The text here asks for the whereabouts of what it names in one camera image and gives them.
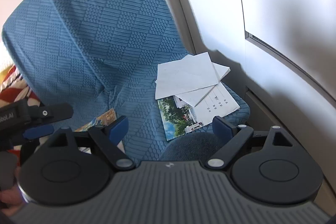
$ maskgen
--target ribbed surface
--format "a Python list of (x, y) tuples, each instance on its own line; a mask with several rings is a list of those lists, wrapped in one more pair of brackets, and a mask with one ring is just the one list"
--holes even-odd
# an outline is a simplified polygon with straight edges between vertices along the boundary
[(118, 173), (95, 198), (66, 208), (28, 204), (12, 219), (17, 224), (91, 223), (326, 223), (329, 217), (309, 202), (291, 208), (253, 203), (238, 194), (226, 175), (198, 162), (142, 162)]
[[(113, 107), (130, 123), (126, 154), (136, 162), (160, 157), (167, 141), (154, 96), (157, 64), (187, 54), (165, 0), (24, 0), (3, 40), (44, 104), (73, 106), (59, 126), (76, 129)], [(241, 109), (227, 119), (243, 123), (249, 107), (228, 90)]]

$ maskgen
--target magazine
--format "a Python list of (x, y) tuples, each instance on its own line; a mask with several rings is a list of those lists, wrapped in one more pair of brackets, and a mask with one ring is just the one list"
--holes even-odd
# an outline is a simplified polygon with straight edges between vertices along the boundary
[(157, 103), (167, 141), (210, 124), (214, 116), (224, 117), (239, 109), (221, 82), (195, 107), (175, 95), (159, 99)]

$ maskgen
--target blue seat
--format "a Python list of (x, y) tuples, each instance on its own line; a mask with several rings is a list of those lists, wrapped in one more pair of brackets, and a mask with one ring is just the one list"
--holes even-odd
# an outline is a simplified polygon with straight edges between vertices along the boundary
[[(167, 141), (155, 101), (157, 64), (188, 54), (165, 0), (24, 0), (2, 38), (44, 104), (73, 106), (73, 118), (56, 129), (76, 129), (115, 108), (129, 119), (126, 154), (159, 159)], [(244, 123), (249, 107), (227, 89), (241, 108), (226, 118)]]

